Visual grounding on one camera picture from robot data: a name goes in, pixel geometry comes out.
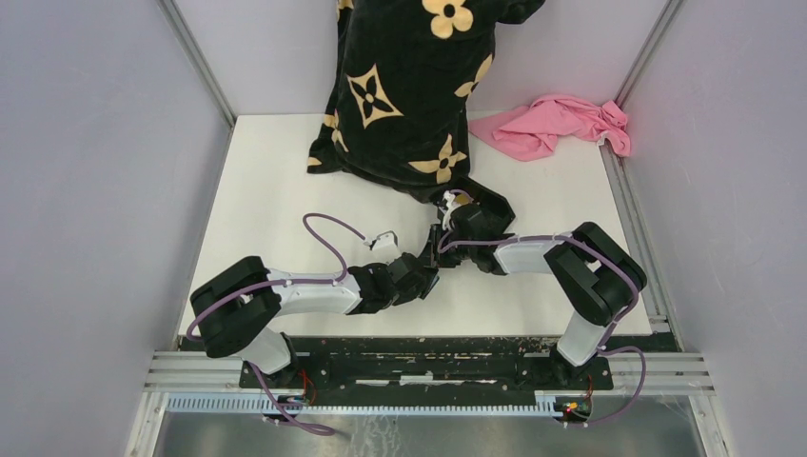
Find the black plastic bin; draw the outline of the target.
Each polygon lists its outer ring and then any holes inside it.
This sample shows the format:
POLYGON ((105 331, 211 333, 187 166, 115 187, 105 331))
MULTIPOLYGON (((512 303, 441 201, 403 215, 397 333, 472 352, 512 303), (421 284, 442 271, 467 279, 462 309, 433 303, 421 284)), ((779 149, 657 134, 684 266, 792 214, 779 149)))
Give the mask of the black plastic bin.
POLYGON ((451 218, 451 228, 468 239, 491 240, 503 235, 516 216, 507 199, 469 177, 457 178, 450 189, 466 191, 473 202, 461 206, 451 218))

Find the black leather card holder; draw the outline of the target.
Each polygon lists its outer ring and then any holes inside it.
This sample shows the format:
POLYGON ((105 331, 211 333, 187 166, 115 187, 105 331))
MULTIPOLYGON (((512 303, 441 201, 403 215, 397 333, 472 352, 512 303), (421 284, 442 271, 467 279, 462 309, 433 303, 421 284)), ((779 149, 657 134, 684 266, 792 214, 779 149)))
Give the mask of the black leather card holder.
POLYGON ((439 270, 432 267, 421 268, 421 286, 418 297, 424 300, 439 282, 439 270))

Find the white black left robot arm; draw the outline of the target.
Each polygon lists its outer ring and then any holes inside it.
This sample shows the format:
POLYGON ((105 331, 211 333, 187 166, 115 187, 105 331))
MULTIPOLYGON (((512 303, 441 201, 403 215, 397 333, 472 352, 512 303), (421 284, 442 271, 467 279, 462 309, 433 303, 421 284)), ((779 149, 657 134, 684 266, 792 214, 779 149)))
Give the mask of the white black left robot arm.
POLYGON ((304 313, 375 314, 425 298, 439 280, 410 253, 389 264, 298 275, 266 268, 258 256, 233 264, 190 295, 194 319, 187 338, 207 357, 236 356, 277 387, 288 387, 300 368, 290 339, 272 330, 276 317, 304 313))

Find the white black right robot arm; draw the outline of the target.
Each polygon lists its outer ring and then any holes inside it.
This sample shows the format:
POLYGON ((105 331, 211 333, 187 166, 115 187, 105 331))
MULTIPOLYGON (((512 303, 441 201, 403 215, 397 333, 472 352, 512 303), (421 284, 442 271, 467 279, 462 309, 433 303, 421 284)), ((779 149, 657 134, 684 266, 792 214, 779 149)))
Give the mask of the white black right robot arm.
POLYGON ((594 222, 561 234, 517 235, 508 230, 515 220, 509 205, 496 209, 453 198, 448 194, 438 206, 440 220, 430 228, 422 259, 433 268, 469 260, 495 275, 553 275, 574 312, 552 349, 549 373, 557 386, 576 387, 587 377, 587 363, 638 304, 645 271, 594 222))

